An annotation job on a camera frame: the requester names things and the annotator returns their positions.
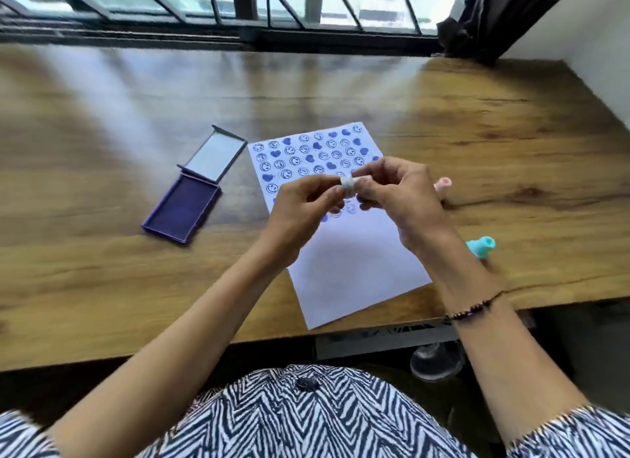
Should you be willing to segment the small white stamp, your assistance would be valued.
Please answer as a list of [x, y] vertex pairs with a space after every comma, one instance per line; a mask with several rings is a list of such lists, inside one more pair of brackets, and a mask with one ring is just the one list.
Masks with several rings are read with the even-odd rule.
[[372, 179], [372, 176], [371, 175], [358, 176], [358, 177], [341, 176], [340, 181], [341, 181], [342, 189], [345, 194], [344, 199], [354, 198], [357, 194], [356, 193], [357, 184], [360, 184], [361, 181], [367, 180], [367, 179]]

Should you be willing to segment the turquoise stamp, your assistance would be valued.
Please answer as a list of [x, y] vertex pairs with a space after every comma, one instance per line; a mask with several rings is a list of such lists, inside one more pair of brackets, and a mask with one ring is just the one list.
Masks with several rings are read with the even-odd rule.
[[486, 260], [491, 250], [496, 247], [496, 242], [492, 237], [483, 236], [479, 239], [466, 241], [469, 250], [480, 260]]

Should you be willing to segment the dark curtain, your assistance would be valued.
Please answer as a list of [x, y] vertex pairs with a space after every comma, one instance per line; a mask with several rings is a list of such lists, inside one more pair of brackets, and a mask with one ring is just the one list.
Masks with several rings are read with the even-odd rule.
[[445, 58], [496, 61], [560, 0], [468, 0], [459, 20], [437, 23]]

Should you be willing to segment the purple ink pad case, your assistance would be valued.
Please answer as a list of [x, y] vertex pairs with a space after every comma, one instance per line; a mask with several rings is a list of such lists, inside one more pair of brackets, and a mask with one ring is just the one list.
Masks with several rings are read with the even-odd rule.
[[179, 176], [142, 223], [144, 232], [189, 244], [222, 194], [219, 181], [247, 144], [243, 137], [213, 125], [190, 159], [178, 164]]

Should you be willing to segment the clear round object under table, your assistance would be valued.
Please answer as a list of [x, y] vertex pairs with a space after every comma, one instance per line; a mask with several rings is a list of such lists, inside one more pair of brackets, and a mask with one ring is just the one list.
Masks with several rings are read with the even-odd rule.
[[419, 380], [436, 383], [461, 372], [466, 356], [460, 341], [420, 345], [412, 354], [409, 367]]

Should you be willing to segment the person's right forearm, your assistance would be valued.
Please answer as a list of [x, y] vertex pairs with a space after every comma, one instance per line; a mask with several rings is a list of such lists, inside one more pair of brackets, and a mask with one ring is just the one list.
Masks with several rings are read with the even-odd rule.
[[588, 406], [509, 303], [501, 281], [457, 236], [414, 255], [436, 287], [505, 445]]

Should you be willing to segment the white stamped paper sheet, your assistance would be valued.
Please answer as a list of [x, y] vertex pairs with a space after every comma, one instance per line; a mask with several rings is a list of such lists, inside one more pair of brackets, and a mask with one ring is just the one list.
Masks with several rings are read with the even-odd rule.
[[[269, 210], [283, 184], [315, 174], [346, 178], [382, 157], [359, 121], [253, 142], [248, 150]], [[431, 283], [383, 210], [365, 212], [355, 198], [344, 202], [288, 268], [309, 330]]]

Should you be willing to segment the person's left forearm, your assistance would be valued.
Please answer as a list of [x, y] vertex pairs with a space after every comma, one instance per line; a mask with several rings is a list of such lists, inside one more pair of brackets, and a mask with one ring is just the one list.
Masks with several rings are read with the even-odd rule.
[[181, 317], [48, 431], [62, 458], [132, 458], [185, 414], [297, 242], [264, 234]]

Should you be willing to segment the white slotted tray under table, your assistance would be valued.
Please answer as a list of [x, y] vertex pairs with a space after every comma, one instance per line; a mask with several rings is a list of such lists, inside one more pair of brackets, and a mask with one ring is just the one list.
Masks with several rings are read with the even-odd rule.
[[437, 319], [318, 335], [314, 340], [314, 354], [319, 361], [331, 360], [458, 339], [449, 321]]

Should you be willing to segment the person's left hand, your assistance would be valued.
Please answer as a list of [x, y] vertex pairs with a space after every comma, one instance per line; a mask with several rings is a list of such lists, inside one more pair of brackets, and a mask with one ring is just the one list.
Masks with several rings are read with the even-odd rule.
[[300, 211], [299, 188], [341, 185], [335, 175], [308, 175], [280, 186], [279, 193], [270, 213], [270, 218], [261, 235], [262, 244], [270, 250], [273, 259], [281, 268], [295, 262], [302, 247], [317, 231], [323, 217], [304, 216]]

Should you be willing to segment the window frame with bars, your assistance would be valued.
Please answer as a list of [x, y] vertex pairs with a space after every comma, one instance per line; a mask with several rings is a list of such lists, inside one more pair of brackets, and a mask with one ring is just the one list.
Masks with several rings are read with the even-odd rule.
[[433, 56], [471, 0], [0, 0], [0, 43]]

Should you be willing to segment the zebra striped shirt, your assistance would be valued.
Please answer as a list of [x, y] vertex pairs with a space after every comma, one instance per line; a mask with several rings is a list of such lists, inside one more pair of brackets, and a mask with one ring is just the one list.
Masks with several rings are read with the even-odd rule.
[[[515, 441], [508, 458], [630, 458], [630, 415], [584, 407]], [[0, 458], [60, 458], [42, 428], [0, 414]], [[410, 397], [354, 368], [253, 372], [196, 398], [136, 458], [476, 458]]]

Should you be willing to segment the person's right hand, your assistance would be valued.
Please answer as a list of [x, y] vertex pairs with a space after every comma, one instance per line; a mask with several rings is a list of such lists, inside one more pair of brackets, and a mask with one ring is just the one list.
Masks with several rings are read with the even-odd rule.
[[363, 210], [382, 209], [397, 226], [401, 243], [417, 255], [423, 254], [444, 238], [457, 236], [430, 177], [429, 168], [397, 157], [370, 162], [353, 177], [371, 175], [381, 184], [393, 184], [385, 203], [360, 203]]

